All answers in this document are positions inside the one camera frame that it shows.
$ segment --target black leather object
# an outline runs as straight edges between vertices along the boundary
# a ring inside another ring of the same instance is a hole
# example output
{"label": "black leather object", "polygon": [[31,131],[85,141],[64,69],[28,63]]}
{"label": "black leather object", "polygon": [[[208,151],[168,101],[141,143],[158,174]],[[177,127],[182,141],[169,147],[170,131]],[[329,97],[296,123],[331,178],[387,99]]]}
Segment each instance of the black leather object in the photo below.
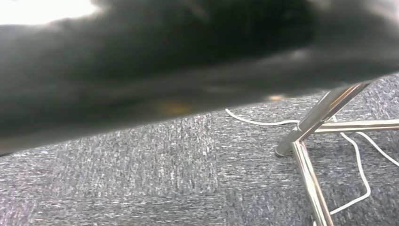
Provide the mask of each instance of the black leather object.
{"label": "black leather object", "polygon": [[40,25],[0,16],[0,153],[399,70],[394,0],[93,4]]}

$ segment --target metal rod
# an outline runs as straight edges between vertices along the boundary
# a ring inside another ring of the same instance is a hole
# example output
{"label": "metal rod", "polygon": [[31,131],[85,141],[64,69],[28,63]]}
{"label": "metal rod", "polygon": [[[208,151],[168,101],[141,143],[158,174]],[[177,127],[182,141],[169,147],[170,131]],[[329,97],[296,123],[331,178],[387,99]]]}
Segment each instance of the metal rod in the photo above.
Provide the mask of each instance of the metal rod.
{"label": "metal rod", "polygon": [[298,162],[317,226],[334,226],[304,143],[295,141],[291,143],[291,147]]}
{"label": "metal rod", "polygon": [[292,130],[275,150],[278,157],[291,151],[291,142],[305,140],[315,132],[325,121],[347,105],[357,94],[364,90],[370,82],[358,83],[351,87],[333,89],[314,106],[301,120],[297,128]]}
{"label": "metal rod", "polygon": [[399,129],[399,120],[393,119],[324,123],[315,131],[315,133],[367,132],[387,129]]}

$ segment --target speckled carpet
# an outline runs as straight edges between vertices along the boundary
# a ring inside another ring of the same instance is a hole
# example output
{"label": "speckled carpet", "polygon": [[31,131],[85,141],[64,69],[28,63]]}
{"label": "speckled carpet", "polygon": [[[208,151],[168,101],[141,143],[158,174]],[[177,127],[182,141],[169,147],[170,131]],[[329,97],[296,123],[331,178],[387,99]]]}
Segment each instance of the speckled carpet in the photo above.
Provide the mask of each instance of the speckled carpet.
{"label": "speckled carpet", "polygon": [[[399,76],[373,84],[337,118],[399,118]],[[322,94],[232,111],[301,119]],[[273,149],[292,129],[256,126],[224,111],[50,145],[0,158],[1,226],[311,226],[295,161]],[[399,160],[398,132],[368,133]],[[399,168],[365,139],[371,198],[333,216],[337,226],[399,225]],[[329,208],[365,193],[349,142],[307,142]]]}

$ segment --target white cable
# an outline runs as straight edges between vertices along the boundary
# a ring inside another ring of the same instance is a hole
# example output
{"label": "white cable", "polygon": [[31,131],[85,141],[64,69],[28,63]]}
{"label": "white cable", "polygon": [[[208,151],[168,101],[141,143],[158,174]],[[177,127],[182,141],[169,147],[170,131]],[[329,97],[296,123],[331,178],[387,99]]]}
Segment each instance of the white cable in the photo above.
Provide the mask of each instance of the white cable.
{"label": "white cable", "polygon": [[279,121],[279,122],[258,122],[258,121],[251,121],[248,119],[241,118],[239,116],[236,116],[233,114],[229,109],[226,109],[226,112],[233,118],[238,119],[240,121],[248,122],[251,124],[255,125],[260,125],[260,126],[278,126],[278,125],[284,125],[284,124],[298,124],[299,120],[284,120],[284,121]]}
{"label": "white cable", "polygon": [[[226,109],[226,112],[231,117],[233,117],[235,119],[238,119],[240,121],[244,121],[244,122],[247,122],[247,123],[255,124],[255,125],[276,126],[276,125],[283,125],[283,124],[289,124],[289,123],[296,123],[296,124],[299,123],[299,120],[285,120],[285,121],[271,122],[271,123],[270,122],[257,122],[257,121],[251,121],[251,120],[247,120],[247,119],[241,118],[239,116],[236,116],[229,109]],[[337,119],[336,119],[335,116],[333,116],[332,119],[333,119],[334,122],[337,122]],[[391,158],[389,155],[387,155],[384,151],[382,151],[382,149],[369,136],[367,136],[366,134],[364,134],[362,132],[357,132],[357,133],[362,135],[364,138],[366,138],[367,141],[369,141],[371,143],[371,145],[374,146],[377,149],[377,151],[379,153],[381,153],[385,158],[387,158],[389,161],[391,161],[393,164],[395,164],[395,165],[397,165],[399,167],[399,162],[395,161],[393,158]],[[354,205],[355,203],[358,203],[358,202],[368,198],[370,196],[370,194],[371,194],[371,188],[370,188],[370,185],[368,184],[368,181],[367,181],[366,176],[364,174],[363,166],[361,164],[359,146],[357,145],[357,143],[354,140],[350,139],[346,134],[344,134],[344,133],[340,133],[340,134],[341,134],[341,136],[343,138],[345,138],[347,141],[349,141],[353,145],[353,147],[355,148],[356,163],[357,163],[358,168],[359,168],[360,177],[361,177],[361,179],[362,179],[362,181],[364,183],[364,186],[366,187],[366,193],[364,195],[362,195],[361,197],[356,198],[356,199],[350,201],[349,203],[347,203],[347,204],[345,204],[345,205],[343,205],[343,206],[331,211],[330,212],[331,215],[336,214],[336,213],[338,213],[338,212],[340,212],[340,211],[342,211],[342,210]]]}
{"label": "white cable", "polygon": [[363,132],[356,132],[360,135],[362,135],[368,142],[371,143],[372,146],[374,146],[379,153],[381,153],[385,158],[387,158],[389,161],[391,161],[393,164],[399,167],[399,162],[391,158],[387,153],[385,153],[369,136],[364,134]]}

